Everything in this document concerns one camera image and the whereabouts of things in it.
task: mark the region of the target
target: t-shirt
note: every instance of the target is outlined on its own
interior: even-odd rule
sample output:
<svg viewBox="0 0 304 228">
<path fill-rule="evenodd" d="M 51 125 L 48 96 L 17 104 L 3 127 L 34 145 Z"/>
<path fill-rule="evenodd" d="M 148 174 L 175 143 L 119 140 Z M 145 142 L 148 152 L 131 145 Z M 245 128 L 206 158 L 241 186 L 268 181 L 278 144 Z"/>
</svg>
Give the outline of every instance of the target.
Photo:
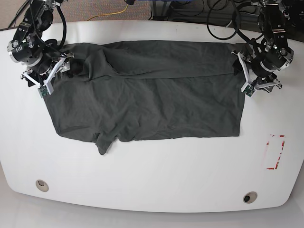
<svg viewBox="0 0 304 228">
<path fill-rule="evenodd" d="M 125 41 L 65 46 L 72 70 L 44 98 L 56 132 L 93 142 L 239 136 L 244 74 L 227 43 Z"/>
</svg>

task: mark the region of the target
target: yellow cable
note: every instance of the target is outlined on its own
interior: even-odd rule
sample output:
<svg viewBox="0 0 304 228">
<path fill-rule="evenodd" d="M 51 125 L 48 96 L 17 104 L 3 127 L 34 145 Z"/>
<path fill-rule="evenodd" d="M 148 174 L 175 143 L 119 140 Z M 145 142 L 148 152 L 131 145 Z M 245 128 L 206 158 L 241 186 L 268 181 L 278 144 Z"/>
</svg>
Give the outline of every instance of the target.
<svg viewBox="0 0 304 228">
<path fill-rule="evenodd" d="M 127 6 L 124 8 L 123 11 L 116 12 L 116 13 L 105 13 L 105 14 L 101 14 L 101 15 L 96 15 L 96 16 L 91 17 L 91 18 L 88 19 L 87 21 L 92 20 L 92 19 L 94 19 L 94 18 L 102 17 L 102 16 L 109 16 L 109 15 L 115 15 L 115 14 L 123 13 L 123 12 L 125 12 L 125 11 L 127 10 L 128 6 L 129 6 L 129 5 L 127 4 Z"/>
</svg>

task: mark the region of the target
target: black cable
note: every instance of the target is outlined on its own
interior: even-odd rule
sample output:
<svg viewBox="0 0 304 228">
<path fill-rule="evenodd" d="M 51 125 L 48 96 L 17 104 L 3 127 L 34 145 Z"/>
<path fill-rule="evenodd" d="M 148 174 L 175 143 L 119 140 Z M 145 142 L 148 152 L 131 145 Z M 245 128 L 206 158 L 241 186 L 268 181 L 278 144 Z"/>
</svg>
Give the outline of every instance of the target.
<svg viewBox="0 0 304 228">
<path fill-rule="evenodd" d="M 228 40 L 228 39 L 233 38 L 233 37 L 238 33 L 238 27 L 235 28 L 235 31 L 234 31 L 234 33 L 233 33 L 231 36 L 225 37 L 225 38 L 221 38 L 221 37 L 215 36 L 215 35 L 211 32 L 211 30 L 210 30 L 210 28 L 209 28 L 209 18 L 210 18 L 210 14 L 211 14 L 213 8 L 214 8 L 219 2 L 221 2 L 221 1 L 222 1 L 222 0 L 217 0 L 217 2 L 214 3 L 213 6 L 210 8 L 210 10 L 209 10 L 209 12 L 208 12 L 208 15 L 207 15 L 207 22 L 206 22 L 206 25 L 207 25 L 207 30 L 208 30 L 208 32 L 210 33 L 211 36 L 213 36 L 214 38 L 219 39 L 219 40 Z M 230 2 L 232 3 L 233 7 L 236 9 L 237 7 L 236 7 L 234 1 L 233 1 L 233 0 L 230 0 Z"/>
<path fill-rule="evenodd" d="M 36 25 L 35 25 L 35 18 L 34 18 L 33 10 L 32 10 L 32 3 L 30 2 L 30 0 L 28 0 L 28 3 L 29 3 L 29 11 L 30 11 L 30 14 L 31 14 L 32 20 L 33 20 L 34 30 L 35 30 L 35 32 L 36 32 L 36 37 L 37 37 L 37 38 L 39 39 L 39 41 L 40 41 L 41 43 L 43 43 L 45 46 L 47 46 L 48 48 L 52 49 L 53 51 L 58 52 L 58 53 L 60 53 L 61 55 L 63 55 L 64 57 L 66 57 L 67 55 L 66 55 L 65 53 L 61 52 L 60 50 L 57 50 L 57 49 L 53 48 L 51 45 L 47 44 L 46 42 L 44 42 L 44 41 L 40 38 L 40 36 L 38 35 L 38 32 L 37 32 Z"/>
<path fill-rule="evenodd" d="M 13 25 L 13 23 L 15 23 L 16 24 L 16 20 L 18 19 L 18 17 L 20 16 L 20 14 L 25 10 L 25 8 L 28 6 L 28 0 L 26 0 L 23 4 L 22 4 L 22 6 L 19 8 L 19 10 L 17 11 L 17 13 L 16 13 L 16 15 L 15 15 L 15 17 L 13 18 L 13 20 L 10 22 L 10 24 L 8 25 L 8 28 L 10 28 L 12 25 Z"/>
<path fill-rule="evenodd" d="M 241 3 L 240 5 L 238 5 L 238 7 L 235 7 L 235 11 L 232 13 L 232 23 L 233 23 L 233 27 L 235 28 L 235 30 L 237 29 L 237 34 L 246 41 L 246 43 L 249 44 L 253 44 L 255 43 L 258 39 L 260 39 L 264 34 L 262 33 L 259 37 L 257 38 L 253 38 L 253 39 L 249 39 L 244 33 L 242 33 L 239 29 L 238 29 L 238 25 L 236 23 L 236 17 L 237 17 L 237 13 L 239 13 L 239 10 L 247 7 L 247 6 L 251 6 L 250 2 L 245 2 L 245 3 Z"/>
<path fill-rule="evenodd" d="M 57 45 L 57 40 L 56 39 L 48 39 L 45 42 L 47 44 L 50 44 L 50 45 Z"/>
<path fill-rule="evenodd" d="M 63 23 L 63 34 L 62 34 L 62 40 L 59 44 L 59 50 L 64 46 L 66 38 L 67 38 L 67 23 L 66 23 L 66 19 L 65 16 L 63 15 L 61 8 L 59 6 L 56 7 L 57 11 L 61 17 L 62 23 Z"/>
<path fill-rule="evenodd" d="M 175 2 L 178 3 L 178 4 L 180 4 L 180 5 L 187 5 L 187 4 L 191 3 L 191 1 L 187 1 L 185 3 L 180 3 L 179 1 L 175 1 Z"/>
<path fill-rule="evenodd" d="M 213 9 L 214 11 L 220 11 L 220 10 L 223 10 L 224 8 L 226 8 L 229 4 L 229 1 L 226 0 L 226 3 L 225 5 L 222 7 L 222 8 L 219 8 L 219 9 Z M 211 9 L 211 6 L 210 6 L 210 0 L 207 0 L 207 6 L 209 7 L 209 9 Z"/>
<path fill-rule="evenodd" d="M 152 10 L 150 11 L 150 17 L 149 17 L 149 19 L 148 20 L 151 20 L 151 18 L 152 18 Z"/>
<path fill-rule="evenodd" d="M 199 14 L 201 14 L 201 13 L 204 11 L 204 9 L 205 9 L 205 2 L 204 2 L 204 0 L 202 0 L 202 2 L 203 2 L 203 9 L 202 9 L 198 14 L 195 14 L 195 15 L 185 15 L 185 14 L 182 14 L 182 13 L 179 13 L 179 12 L 175 11 L 173 7 L 171 7 L 171 9 L 172 9 L 175 13 L 180 14 L 180 15 L 182 15 L 182 16 L 184 16 L 184 17 L 195 17 L 195 16 L 198 16 Z"/>
<path fill-rule="evenodd" d="M 52 62 L 55 60 L 56 57 L 61 58 L 61 56 L 53 56 L 53 57 L 51 58 L 51 59 L 52 59 Z M 41 66 L 43 66 L 43 64 L 45 64 L 45 63 L 48 62 L 48 61 L 49 61 L 49 59 L 46 59 L 46 60 L 44 60 L 44 61 L 39 65 L 38 70 L 37 70 L 37 72 L 38 72 L 39 75 L 43 73 L 43 72 L 40 73 Z"/>
</svg>

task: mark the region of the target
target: cable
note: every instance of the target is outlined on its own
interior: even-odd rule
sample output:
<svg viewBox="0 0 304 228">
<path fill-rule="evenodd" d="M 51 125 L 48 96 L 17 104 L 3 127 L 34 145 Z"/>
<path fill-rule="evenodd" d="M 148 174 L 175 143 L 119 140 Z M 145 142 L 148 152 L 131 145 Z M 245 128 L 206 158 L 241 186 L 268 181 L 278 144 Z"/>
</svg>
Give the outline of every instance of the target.
<svg viewBox="0 0 304 228">
<path fill-rule="evenodd" d="M 34 15 L 33 15 L 33 10 L 32 10 L 32 3 L 31 3 L 30 1 L 31 1 L 31 0 L 28 0 L 28 3 L 29 3 L 29 11 L 30 11 L 30 14 L 31 14 L 31 16 L 32 16 L 33 25 L 34 25 L 34 30 L 35 30 L 35 32 L 36 32 L 36 37 L 37 37 L 37 38 L 39 39 L 39 41 L 40 41 L 41 43 L 43 43 L 45 46 L 49 47 L 50 49 L 54 50 L 55 52 L 60 53 L 60 54 L 63 55 L 64 57 L 67 57 L 67 55 L 66 55 L 65 53 L 63 53 L 63 52 L 61 52 L 60 50 L 57 50 L 57 49 L 55 49 L 54 47 L 52 47 L 51 45 L 47 44 L 47 43 L 44 42 L 44 41 L 40 38 L 40 36 L 38 35 L 38 33 L 37 33 L 37 28 L 36 28 L 36 25 L 35 25 L 35 19 L 34 19 Z"/>
<path fill-rule="evenodd" d="M 172 6 L 171 6 L 171 9 L 172 9 L 175 13 L 180 14 L 180 15 L 182 15 L 182 16 L 184 16 L 184 17 L 195 17 L 195 16 L 198 16 L 199 14 L 201 14 L 201 13 L 204 11 L 204 9 L 205 9 L 205 2 L 204 2 L 204 0 L 202 0 L 202 2 L 203 2 L 203 9 L 202 9 L 198 14 L 195 14 L 195 15 L 185 15 L 185 14 L 179 13 L 179 12 L 175 11 L 174 8 L 173 8 Z"/>
<path fill-rule="evenodd" d="M 217 0 L 217 2 L 214 3 L 213 6 L 210 8 L 210 10 L 209 10 L 209 12 L 208 12 L 208 15 L 207 15 L 207 22 L 206 22 L 206 25 L 207 25 L 207 30 L 208 30 L 208 32 L 210 33 L 211 36 L 213 36 L 214 38 L 219 39 L 219 40 L 228 40 L 228 39 L 233 38 L 233 37 L 238 33 L 238 27 L 235 28 L 235 31 L 234 31 L 234 33 L 233 33 L 231 36 L 225 37 L 225 38 L 221 38 L 221 37 L 215 36 L 215 35 L 211 32 L 211 30 L 210 30 L 210 28 L 209 28 L 209 18 L 210 18 L 210 14 L 211 14 L 213 8 L 214 8 L 219 2 L 221 2 L 221 1 L 222 1 L 222 0 Z M 233 7 L 236 9 L 237 6 L 235 5 L 234 1 L 233 1 L 233 0 L 230 0 L 230 2 L 232 3 Z"/>
<path fill-rule="evenodd" d="M 65 16 L 63 15 L 61 8 L 59 6 L 56 7 L 57 11 L 61 17 L 62 23 L 63 23 L 63 34 L 62 34 L 62 39 L 61 42 L 59 44 L 59 50 L 63 47 L 63 45 L 65 44 L 66 38 L 67 38 L 67 23 L 66 23 L 66 19 Z"/>
<path fill-rule="evenodd" d="M 8 25 L 8 28 L 10 28 L 12 25 L 13 25 L 13 23 L 15 23 L 16 24 L 16 20 L 18 19 L 18 17 L 20 16 L 20 14 L 25 10 L 25 8 L 28 6 L 28 0 L 26 0 L 23 4 L 22 4 L 22 6 L 19 8 L 19 10 L 17 11 L 17 13 L 16 13 L 16 15 L 15 15 L 15 17 L 13 18 L 13 20 L 10 22 L 10 24 Z"/>
<path fill-rule="evenodd" d="M 93 17 L 89 18 L 87 21 L 92 20 L 92 19 L 94 19 L 94 18 L 98 18 L 98 17 L 110 16 L 110 15 L 115 15 L 115 14 L 123 13 L 123 12 L 125 12 L 125 11 L 127 10 L 128 6 L 129 6 L 129 5 L 127 4 L 127 6 L 124 8 L 124 10 L 122 10 L 122 11 L 120 11 L 120 12 L 116 12 L 116 13 L 105 13 L 105 14 L 96 15 L 96 16 L 93 16 Z"/>
<path fill-rule="evenodd" d="M 213 9 L 214 11 L 220 11 L 220 10 L 223 10 L 224 8 L 226 8 L 229 4 L 229 1 L 226 0 L 225 2 L 225 5 L 222 7 L 222 8 L 219 8 L 219 9 Z M 210 0 L 207 0 L 207 6 L 209 7 L 209 9 L 211 9 L 211 6 L 210 6 Z"/>
<path fill-rule="evenodd" d="M 152 10 L 150 11 L 150 13 L 151 13 L 151 16 L 149 17 L 149 19 L 148 19 L 148 20 L 151 20 L 151 18 L 152 18 Z"/>
<path fill-rule="evenodd" d="M 240 5 L 238 5 L 238 7 L 235 7 L 235 11 L 232 13 L 232 23 L 233 23 L 233 27 L 234 29 L 237 31 L 237 34 L 246 41 L 246 43 L 249 44 L 254 44 L 258 39 L 260 39 L 264 34 L 262 33 L 262 35 L 260 35 L 258 38 L 253 38 L 253 39 L 249 39 L 244 33 L 242 33 L 239 29 L 238 29 L 238 25 L 236 23 L 236 17 L 237 14 L 239 14 L 239 10 L 242 9 L 243 7 L 247 7 L 247 6 L 251 6 L 250 2 L 245 2 L 245 3 L 241 3 Z"/>
<path fill-rule="evenodd" d="M 259 14 L 249 13 L 249 12 L 246 12 L 246 11 L 240 11 L 240 13 L 245 13 L 245 14 L 249 14 L 249 15 L 251 15 L 251 16 L 256 16 L 256 17 L 259 16 Z M 225 26 L 225 28 L 228 28 L 231 24 L 232 24 L 232 19 L 231 19 L 231 21 Z"/>
</svg>

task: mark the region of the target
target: screw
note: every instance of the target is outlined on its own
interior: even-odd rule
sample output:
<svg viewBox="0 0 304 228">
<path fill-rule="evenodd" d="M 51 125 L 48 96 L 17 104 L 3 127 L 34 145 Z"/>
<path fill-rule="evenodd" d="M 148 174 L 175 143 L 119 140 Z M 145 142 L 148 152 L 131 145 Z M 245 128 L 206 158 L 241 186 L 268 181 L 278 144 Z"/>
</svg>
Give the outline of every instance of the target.
<svg viewBox="0 0 304 228">
<path fill-rule="evenodd" d="M 280 53 L 281 53 L 282 56 L 286 56 L 287 55 L 287 50 L 285 48 L 282 48 L 280 50 Z"/>
<path fill-rule="evenodd" d="M 16 48 L 18 46 L 18 44 L 19 44 L 19 42 L 17 40 L 14 40 L 13 44 L 12 44 L 13 48 Z"/>
</svg>

